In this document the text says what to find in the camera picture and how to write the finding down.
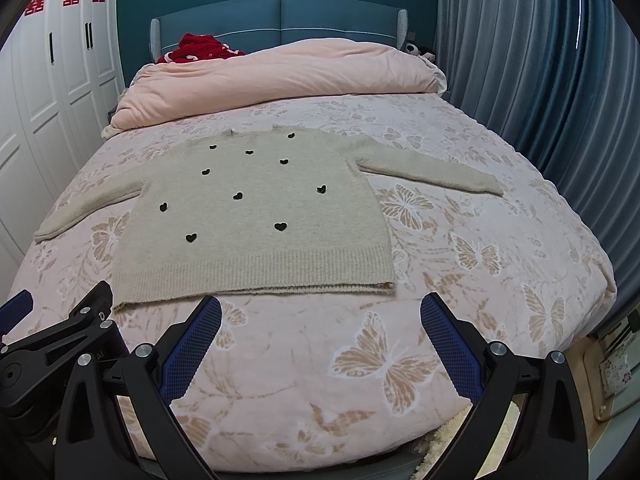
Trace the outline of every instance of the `pink comforter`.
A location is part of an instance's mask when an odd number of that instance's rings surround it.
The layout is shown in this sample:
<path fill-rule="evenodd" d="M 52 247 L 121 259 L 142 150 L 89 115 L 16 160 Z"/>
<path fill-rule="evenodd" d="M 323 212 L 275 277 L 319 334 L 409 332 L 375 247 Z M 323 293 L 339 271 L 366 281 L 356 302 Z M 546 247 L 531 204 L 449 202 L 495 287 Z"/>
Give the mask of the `pink comforter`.
<path fill-rule="evenodd" d="M 445 90 L 434 64 L 391 46 L 303 40 L 231 59 L 145 66 L 102 136 L 276 99 Z"/>

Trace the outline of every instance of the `metal screw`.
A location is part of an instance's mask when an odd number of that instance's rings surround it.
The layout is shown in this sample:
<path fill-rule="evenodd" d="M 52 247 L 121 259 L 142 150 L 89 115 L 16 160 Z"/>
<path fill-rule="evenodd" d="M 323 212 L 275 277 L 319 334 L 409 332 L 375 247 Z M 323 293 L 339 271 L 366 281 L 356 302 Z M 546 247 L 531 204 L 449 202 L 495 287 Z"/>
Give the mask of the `metal screw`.
<path fill-rule="evenodd" d="M 78 358 L 78 364 L 80 366 L 87 366 L 91 362 L 91 354 L 82 354 Z"/>
<path fill-rule="evenodd" d="M 151 345 L 143 344 L 136 348 L 136 355 L 138 357 L 148 357 L 151 354 L 152 350 L 153 348 Z"/>
<path fill-rule="evenodd" d="M 505 355 L 507 353 L 507 347 L 500 342 L 491 343 L 489 350 L 495 355 Z"/>
<path fill-rule="evenodd" d="M 554 350 L 553 352 L 551 352 L 551 358 L 559 365 L 564 363 L 564 354 L 562 352 L 559 352 L 558 350 Z"/>

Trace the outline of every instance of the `pink floral bedspread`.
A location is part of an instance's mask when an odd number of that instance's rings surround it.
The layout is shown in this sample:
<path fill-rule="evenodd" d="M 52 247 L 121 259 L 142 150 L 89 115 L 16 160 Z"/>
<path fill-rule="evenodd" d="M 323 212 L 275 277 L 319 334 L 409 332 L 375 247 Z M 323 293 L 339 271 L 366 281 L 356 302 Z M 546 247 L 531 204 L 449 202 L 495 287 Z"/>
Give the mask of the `pink floral bedspread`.
<path fill-rule="evenodd" d="M 56 206 L 184 140 L 273 123 L 366 133 L 379 142 L 493 173 L 505 194 L 468 194 L 371 175 L 393 243 L 398 291 L 220 296 L 223 323 L 172 409 L 217 470 L 277 471 L 342 463 L 391 449 L 464 408 L 419 322 L 436 290 L 462 319 L 514 352 L 544 356 L 593 328 L 612 305 L 611 264 L 555 187 L 494 133 L 435 95 L 270 102 L 131 130 L 109 140 Z M 34 297 L 15 340 L 65 319 L 98 280 L 135 199 L 32 245 L 12 294 Z M 113 314 L 133 348 L 155 342 L 199 298 Z M 151 456 L 122 400 L 140 454 Z"/>

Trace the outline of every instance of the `headboard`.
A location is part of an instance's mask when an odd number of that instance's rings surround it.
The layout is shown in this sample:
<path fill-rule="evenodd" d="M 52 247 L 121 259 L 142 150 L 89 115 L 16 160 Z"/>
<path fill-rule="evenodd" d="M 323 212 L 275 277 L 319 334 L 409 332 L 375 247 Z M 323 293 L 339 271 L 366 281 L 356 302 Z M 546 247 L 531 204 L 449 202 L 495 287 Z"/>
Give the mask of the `headboard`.
<path fill-rule="evenodd" d="M 245 53 L 309 38 L 348 38 L 401 49 L 406 9 L 358 0 L 229 0 L 153 18 L 153 61 L 174 50 L 186 33 L 212 34 Z"/>

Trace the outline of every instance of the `white wardrobe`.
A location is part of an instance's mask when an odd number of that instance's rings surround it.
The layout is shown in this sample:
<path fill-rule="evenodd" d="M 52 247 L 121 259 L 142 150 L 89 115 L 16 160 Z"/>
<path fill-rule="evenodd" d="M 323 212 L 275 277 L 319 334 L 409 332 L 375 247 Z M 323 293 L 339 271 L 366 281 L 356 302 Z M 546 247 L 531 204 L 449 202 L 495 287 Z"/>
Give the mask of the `white wardrobe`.
<path fill-rule="evenodd" d="M 0 51 L 0 304 L 124 89 L 116 0 L 31 0 Z"/>

